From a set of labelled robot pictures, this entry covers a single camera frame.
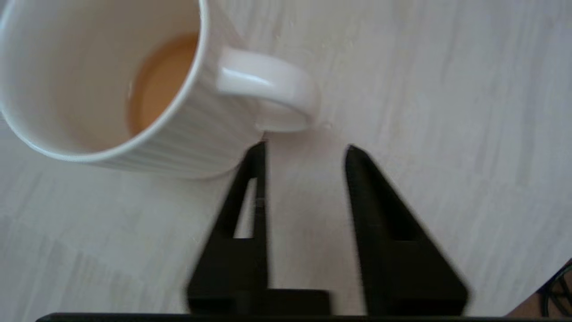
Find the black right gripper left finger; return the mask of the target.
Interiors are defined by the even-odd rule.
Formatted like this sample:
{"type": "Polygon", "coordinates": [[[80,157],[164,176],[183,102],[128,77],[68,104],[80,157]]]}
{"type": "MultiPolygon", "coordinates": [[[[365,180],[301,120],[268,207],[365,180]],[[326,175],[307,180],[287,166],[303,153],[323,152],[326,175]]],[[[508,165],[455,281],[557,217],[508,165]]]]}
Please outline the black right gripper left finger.
{"type": "Polygon", "coordinates": [[[252,146],[242,159],[202,255],[187,285],[193,314],[250,314],[268,289],[266,228],[266,144],[252,146]],[[234,237],[251,180],[255,181],[252,236],[234,237]]]}

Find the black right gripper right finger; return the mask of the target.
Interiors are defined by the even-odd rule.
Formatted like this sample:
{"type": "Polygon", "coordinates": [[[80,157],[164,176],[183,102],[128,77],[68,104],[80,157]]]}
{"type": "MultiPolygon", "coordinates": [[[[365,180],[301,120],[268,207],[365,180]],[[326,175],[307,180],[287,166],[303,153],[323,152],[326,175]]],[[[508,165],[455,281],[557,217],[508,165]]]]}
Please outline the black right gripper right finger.
{"type": "Polygon", "coordinates": [[[363,149],[349,145],[345,177],[368,314],[461,314],[468,290],[363,149]]]}

